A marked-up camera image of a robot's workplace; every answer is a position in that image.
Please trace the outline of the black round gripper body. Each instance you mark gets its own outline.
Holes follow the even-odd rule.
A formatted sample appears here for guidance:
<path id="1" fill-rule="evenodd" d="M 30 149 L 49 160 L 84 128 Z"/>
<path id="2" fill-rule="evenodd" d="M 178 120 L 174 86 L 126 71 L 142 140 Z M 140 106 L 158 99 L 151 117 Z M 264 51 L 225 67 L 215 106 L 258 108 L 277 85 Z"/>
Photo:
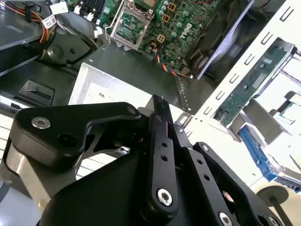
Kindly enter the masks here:
<path id="1" fill-rule="evenodd" d="M 147 156 L 123 156 L 58 192 L 42 226 L 168 226 L 178 212 L 173 157 L 162 155 L 151 176 Z"/>

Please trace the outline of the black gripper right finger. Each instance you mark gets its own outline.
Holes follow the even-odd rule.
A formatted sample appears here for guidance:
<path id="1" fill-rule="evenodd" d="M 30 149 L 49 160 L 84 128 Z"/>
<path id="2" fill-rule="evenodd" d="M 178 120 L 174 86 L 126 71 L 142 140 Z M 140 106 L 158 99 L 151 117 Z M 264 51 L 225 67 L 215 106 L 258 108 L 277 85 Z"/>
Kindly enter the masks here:
<path id="1" fill-rule="evenodd" d="M 169 226 L 280 226 L 280 219 L 204 142 L 192 145 L 173 123 L 169 103 L 164 118 L 174 143 L 178 212 Z"/>

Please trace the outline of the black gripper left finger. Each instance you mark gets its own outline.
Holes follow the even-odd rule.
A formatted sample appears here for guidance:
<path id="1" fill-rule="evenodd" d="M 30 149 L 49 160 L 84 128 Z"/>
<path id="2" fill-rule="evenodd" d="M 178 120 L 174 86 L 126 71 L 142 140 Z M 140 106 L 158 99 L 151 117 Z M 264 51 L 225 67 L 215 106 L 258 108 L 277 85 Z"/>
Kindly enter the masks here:
<path id="1" fill-rule="evenodd" d="M 125 102 L 23 109 L 13 120 L 4 162 L 46 207 L 65 187 L 126 155 L 147 156 L 153 177 L 158 157 L 173 157 L 163 170 L 175 164 L 165 100 L 151 101 L 149 116 Z"/>

